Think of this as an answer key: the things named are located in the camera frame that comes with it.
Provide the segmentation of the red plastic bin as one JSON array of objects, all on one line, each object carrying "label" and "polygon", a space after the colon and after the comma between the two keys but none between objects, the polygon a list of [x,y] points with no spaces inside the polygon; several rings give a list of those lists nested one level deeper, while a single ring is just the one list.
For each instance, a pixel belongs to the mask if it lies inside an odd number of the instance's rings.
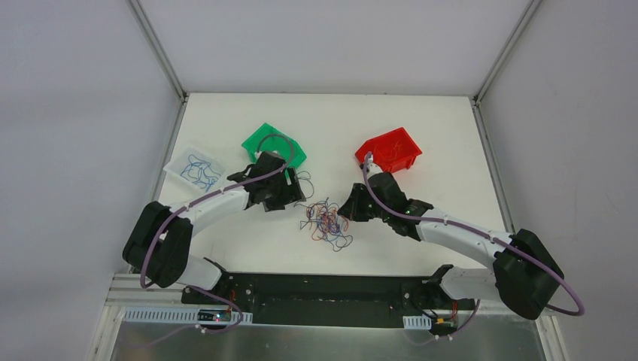
[{"label": "red plastic bin", "polygon": [[359,163],[363,163],[368,152],[372,153],[374,163],[390,173],[410,169],[423,153],[404,127],[366,140],[354,156]]}]

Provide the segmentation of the green plastic bin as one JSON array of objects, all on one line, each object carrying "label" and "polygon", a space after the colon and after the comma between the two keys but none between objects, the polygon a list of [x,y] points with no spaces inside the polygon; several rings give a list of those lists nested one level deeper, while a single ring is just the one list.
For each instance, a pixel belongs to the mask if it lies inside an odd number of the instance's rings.
[{"label": "green plastic bin", "polygon": [[256,162],[258,154],[263,151],[278,153],[285,160],[289,160],[290,155],[293,155],[289,166],[294,168],[300,167],[307,159],[305,151],[296,140],[280,132],[269,123],[262,124],[246,138],[242,142],[242,148],[247,151],[252,162]]}]

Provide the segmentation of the clear plastic bin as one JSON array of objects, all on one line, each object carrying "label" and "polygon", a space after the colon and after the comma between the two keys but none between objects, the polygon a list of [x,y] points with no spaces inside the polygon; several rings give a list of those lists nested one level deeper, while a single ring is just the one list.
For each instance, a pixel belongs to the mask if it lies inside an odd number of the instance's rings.
[{"label": "clear plastic bin", "polygon": [[207,193],[223,180],[226,167],[203,149],[187,144],[163,167],[163,171],[199,193]]}]

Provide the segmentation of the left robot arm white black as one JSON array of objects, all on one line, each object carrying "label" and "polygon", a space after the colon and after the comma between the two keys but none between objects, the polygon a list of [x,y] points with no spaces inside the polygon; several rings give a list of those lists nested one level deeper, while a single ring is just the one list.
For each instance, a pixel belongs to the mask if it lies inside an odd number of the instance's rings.
[{"label": "left robot arm white black", "polygon": [[304,200],[296,169],[282,156],[265,151],[256,162],[229,175],[221,187],[199,198],[172,206],[158,201],[148,203],[122,257],[140,271],[143,287],[197,287],[211,304],[220,304],[229,295],[229,284],[221,278],[223,269],[211,260],[192,255],[193,237],[224,217],[254,205],[263,205],[269,212]]}]

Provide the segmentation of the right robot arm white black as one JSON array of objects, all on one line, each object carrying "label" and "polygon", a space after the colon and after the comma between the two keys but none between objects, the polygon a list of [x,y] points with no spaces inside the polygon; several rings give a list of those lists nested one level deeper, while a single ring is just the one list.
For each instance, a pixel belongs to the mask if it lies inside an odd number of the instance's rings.
[{"label": "right robot arm white black", "polygon": [[408,198],[387,172],[355,183],[338,213],[354,222],[380,219],[398,235],[437,244],[480,263],[475,269],[443,265],[436,270],[427,298],[437,308],[455,299],[492,299],[535,320],[549,308],[564,279],[535,233],[519,229],[510,234],[466,223],[430,203]]}]

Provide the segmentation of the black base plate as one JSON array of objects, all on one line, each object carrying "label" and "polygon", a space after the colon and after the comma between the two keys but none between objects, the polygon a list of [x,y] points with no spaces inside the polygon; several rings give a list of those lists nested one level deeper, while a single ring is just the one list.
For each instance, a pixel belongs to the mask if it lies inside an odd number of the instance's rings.
[{"label": "black base plate", "polygon": [[183,290],[185,305],[235,303],[253,323],[395,329],[404,317],[471,311],[475,301],[453,301],[427,276],[289,275],[223,271],[206,294]]}]

